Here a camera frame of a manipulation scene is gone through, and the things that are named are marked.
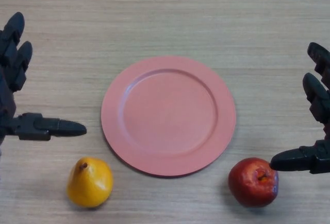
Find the table surface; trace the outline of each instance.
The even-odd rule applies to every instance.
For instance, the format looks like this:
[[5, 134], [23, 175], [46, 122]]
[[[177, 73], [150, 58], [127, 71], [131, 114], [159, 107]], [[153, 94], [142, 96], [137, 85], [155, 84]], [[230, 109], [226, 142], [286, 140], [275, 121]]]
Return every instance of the table surface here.
[[[17, 11], [26, 19], [22, 41], [34, 47], [28, 80], [15, 94], [17, 114], [76, 120], [88, 132], [49, 142], [6, 137], [0, 223], [330, 220], [327, 174], [280, 172], [276, 200], [258, 211], [238, 205], [226, 184], [230, 169], [243, 158], [270, 160], [324, 137], [309, 112], [302, 78], [314, 72], [309, 43], [330, 47], [330, 0], [1, 0], [0, 23]], [[111, 81], [136, 61], [168, 54], [213, 68], [237, 108], [227, 150], [204, 170], [170, 180], [123, 165], [109, 151], [100, 124]], [[111, 198], [97, 211], [80, 210], [65, 195], [69, 171], [82, 156], [99, 157], [113, 170]]]

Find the apple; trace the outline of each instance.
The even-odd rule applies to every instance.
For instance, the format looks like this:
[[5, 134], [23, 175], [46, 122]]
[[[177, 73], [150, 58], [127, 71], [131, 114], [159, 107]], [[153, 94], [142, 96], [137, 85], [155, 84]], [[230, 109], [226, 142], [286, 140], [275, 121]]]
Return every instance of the apple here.
[[263, 159], [245, 158], [231, 169], [228, 185], [241, 205], [264, 207], [277, 196], [278, 173]]

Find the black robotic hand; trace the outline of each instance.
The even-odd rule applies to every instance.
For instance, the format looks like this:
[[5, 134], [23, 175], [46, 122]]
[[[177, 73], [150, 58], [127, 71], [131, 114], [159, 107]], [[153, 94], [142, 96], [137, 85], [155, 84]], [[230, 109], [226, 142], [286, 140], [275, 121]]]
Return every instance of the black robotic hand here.
[[[316, 63], [315, 71], [322, 76], [321, 82], [330, 89], [330, 52], [312, 42], [307, 53]], [[314, 146], [301, 146], [275, 155], [270, 167], [278, 171], [309, 170], [312, 174], [330, 172], [330, 92], [310, 73], [303, 78], [303, 88], [311, 103], [309, 110], [316, 121], [324, 124], [325, 137]]]
[[20, 12], [13, 15], [0, 30], [0, 145], [6, 135], [21, 140], [50, 140], [51, 136], [78, 136], [87, 132], [80, 123], [58, 118], [43, 118], [40, 113], [14, 117], [14, 92], [26, 81], [25, 72], [32, 58], [32, 45], [25, 42], [17, 50], [25, 21]]

